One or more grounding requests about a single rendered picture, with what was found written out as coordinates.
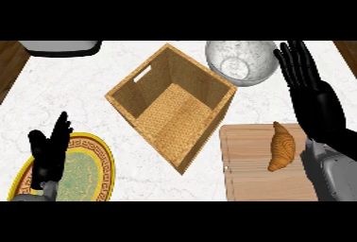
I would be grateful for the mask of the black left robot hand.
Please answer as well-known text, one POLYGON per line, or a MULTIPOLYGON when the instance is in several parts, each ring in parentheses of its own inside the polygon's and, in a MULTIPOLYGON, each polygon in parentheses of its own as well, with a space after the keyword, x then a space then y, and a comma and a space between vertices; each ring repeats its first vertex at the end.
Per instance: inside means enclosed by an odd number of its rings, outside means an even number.
POLYGON ((73 132, 71 122, 62 112, 51 137, 40 130, 31 130, 28 139, 34 157, 31 188, 42 190, 45 182, 58 182, 64 176, 64 161, 73 132))

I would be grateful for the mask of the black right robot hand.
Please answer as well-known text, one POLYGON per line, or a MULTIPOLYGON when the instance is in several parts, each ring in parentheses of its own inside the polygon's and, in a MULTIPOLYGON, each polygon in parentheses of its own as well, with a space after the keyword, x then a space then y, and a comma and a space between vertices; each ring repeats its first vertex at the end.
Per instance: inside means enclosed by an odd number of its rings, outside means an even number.
POLYGON ((273 50, 290 86, 300 127, 318 143, 329 145, 357 161, 357 131, 346 126, 341 101, 319 76, 315 58, 303 41, 287 41, 273 50))

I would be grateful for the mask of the golden brown croissant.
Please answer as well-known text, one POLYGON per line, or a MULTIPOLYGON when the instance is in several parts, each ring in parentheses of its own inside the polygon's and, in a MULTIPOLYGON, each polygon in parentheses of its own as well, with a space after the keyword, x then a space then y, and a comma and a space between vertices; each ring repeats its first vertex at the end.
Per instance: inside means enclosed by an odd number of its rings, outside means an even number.
POLYGON ((270 172, 285 168, 294 161, 295 140, 287 128, 273 122, 275 134, 270 142, 270 162, 267 170, 270 172))

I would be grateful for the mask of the pale wooden cutting board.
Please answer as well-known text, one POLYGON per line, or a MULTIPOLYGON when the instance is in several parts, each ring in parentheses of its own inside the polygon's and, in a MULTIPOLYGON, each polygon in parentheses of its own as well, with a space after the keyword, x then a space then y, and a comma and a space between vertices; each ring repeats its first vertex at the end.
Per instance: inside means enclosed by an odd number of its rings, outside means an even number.
POLYGON ((220 150, 229 201, 278 200, 318 201, 315 186, 307 178, 301 151, 306 134, 297 124, 285 124, 295 140, 294 162, 269 171, 272 124, 225 125, 220 128, 220 150))

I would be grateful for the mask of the square wicker basket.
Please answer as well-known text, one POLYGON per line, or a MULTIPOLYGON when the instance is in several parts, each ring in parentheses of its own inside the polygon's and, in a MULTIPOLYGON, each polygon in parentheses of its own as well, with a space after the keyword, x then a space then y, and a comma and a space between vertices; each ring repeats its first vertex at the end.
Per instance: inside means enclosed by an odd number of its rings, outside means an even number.
POLYGON ((166 44, 107 93, 133 129, 183 173, 225 118, 238 87, 166 44))

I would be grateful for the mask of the yellow rimmed patterned plate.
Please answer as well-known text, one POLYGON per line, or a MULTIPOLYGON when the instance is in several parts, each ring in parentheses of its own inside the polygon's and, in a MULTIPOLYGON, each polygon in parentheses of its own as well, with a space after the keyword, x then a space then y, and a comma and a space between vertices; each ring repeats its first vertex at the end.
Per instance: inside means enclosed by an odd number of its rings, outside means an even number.
MULTIPOLYGON (((64 177, 58 186, 56 201, 108 201, 115 186, 115 158, 102 139, 86 132, 70 135, 65 152, 64 177)), ((30 134, 36 138, 36 151, 51 145, 43 134, 30 134)), ((9 192, 8 201, 20 195, 43 196, 43 190, 31 187, 34 156, 21 167, 9 192)))

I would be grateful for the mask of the white marble bowl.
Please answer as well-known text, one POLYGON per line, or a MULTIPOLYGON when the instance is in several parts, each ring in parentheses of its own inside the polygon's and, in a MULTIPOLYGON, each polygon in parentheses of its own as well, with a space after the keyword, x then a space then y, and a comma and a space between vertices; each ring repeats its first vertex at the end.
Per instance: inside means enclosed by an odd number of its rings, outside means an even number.
POLYGON ((270 78, 278 69, 276 48, 273 41, 208 41, 208 66, 236 86, 254 86, 270 78))

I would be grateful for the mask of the grey appliance with black base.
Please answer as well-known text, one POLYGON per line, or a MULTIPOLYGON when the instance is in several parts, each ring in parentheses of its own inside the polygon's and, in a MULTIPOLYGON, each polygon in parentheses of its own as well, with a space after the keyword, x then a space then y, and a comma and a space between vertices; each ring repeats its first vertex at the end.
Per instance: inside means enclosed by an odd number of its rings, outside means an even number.
POLYGON ((21 41, 27 52, 34 57, 68 58, 95 55, 101 41, 21 41))

